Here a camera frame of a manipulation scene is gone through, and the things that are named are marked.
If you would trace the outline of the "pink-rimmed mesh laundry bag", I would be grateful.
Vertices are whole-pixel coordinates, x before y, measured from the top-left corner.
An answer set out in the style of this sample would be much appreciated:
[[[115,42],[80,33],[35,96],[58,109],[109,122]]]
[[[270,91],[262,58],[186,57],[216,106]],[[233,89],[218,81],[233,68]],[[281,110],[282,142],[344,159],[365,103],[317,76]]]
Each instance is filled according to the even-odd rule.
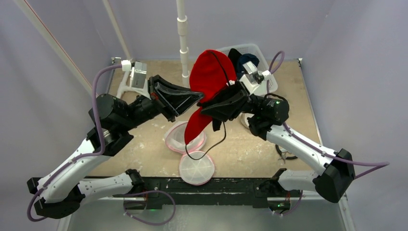
[[[215,164],[212,158],[202,151],[207,136],[201,132],[188,145],[184,142],[186,121],[176,122],[164,135],[166,146],[182,154],[179,163],[179,175],[190,185],[199,186],[210,181],[215,173]]]

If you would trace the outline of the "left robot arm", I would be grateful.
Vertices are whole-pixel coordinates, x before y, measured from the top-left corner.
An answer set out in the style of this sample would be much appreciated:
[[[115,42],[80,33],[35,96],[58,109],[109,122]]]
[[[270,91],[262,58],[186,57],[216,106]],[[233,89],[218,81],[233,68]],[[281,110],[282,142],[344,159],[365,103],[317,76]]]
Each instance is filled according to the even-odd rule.
[[[89,115],[95,126],[78,148],[50,174],[28,180],[33,194],[26,212],[28,219],[60,219],[103,197],[145,194],[145,183],[135,169],[104,179],[86,180],[86,176],[130,143],[132,129],[159,115],[173,122],[203,97],[201,92],[154,76],[145,81],[143,93],[132,103],[111,94],[94,98]]]

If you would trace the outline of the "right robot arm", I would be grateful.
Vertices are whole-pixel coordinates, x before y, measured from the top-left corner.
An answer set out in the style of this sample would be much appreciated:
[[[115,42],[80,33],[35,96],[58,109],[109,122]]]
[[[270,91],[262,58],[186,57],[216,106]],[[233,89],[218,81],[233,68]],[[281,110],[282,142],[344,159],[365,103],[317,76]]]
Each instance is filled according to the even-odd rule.
[[[239,113],[252,114],[248,123],[254,136],[283,147],[311,167],[310,171],[279,170],[270,183],[274,195],[291,190],[313,191],[337,203],[356,177],[349,151],[322,146],[286,124],[289,103],[279,95],[257,96],[236,83],[199,105],[202,115],[222,122],[235,119]]]

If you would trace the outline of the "red bra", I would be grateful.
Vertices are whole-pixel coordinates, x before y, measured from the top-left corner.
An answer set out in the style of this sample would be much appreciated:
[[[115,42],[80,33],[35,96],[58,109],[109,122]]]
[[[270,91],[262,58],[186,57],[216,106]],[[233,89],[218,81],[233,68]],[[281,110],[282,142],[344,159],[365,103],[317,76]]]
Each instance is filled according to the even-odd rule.
[[[234,66],[227,55],[216,50],[205,50],[199,55],[191,70],[189,84],[192,91],[201,92],[204,97],[187,123],[184,132],[185,144],[194,140],[211,122],[213,131],[220,130],[221,122],[201,114],[201,111],[205,103],[210,102],[231,81],[236,80]]]

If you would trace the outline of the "black bra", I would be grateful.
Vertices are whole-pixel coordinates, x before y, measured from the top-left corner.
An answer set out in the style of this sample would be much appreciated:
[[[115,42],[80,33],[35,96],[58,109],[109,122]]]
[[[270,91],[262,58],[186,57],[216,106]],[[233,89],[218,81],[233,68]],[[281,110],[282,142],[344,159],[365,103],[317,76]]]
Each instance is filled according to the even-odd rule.
[[[231,48],[229,50],[228,58],[230,59],[236,73],[241,72],[241,70],[239,68],[239,64],[238,64],[239,59],[240,59],[241,56],[242,56],[242,54],[237,49]]]

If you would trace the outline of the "dark blue bra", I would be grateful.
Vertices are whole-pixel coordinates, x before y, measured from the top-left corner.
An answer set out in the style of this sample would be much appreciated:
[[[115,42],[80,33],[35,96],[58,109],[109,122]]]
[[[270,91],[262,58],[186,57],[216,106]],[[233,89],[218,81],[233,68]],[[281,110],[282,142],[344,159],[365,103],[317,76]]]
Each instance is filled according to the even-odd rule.
[[[259,59],[255,55],[250,53],[242,54],[238,58],[238,61],[236,63],[236,71],[238,73],[243,72],[244,71],[243,65],[247,62],[252,62],[256,67],[258,67],[259,65]]]

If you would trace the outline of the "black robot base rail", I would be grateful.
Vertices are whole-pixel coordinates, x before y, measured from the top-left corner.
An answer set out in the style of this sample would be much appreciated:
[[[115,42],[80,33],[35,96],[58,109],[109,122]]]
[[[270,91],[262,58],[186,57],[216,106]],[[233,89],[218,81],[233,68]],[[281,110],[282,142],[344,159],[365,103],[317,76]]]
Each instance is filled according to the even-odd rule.
[[[125,197],[140,197],[148,209],[163,205],[248,205],[268,208],[287,197],[296,198],[299,190],[286,191],[276,178],[212,178],[194,186],[178,177],[144,177],[144,185],[125,193]]]

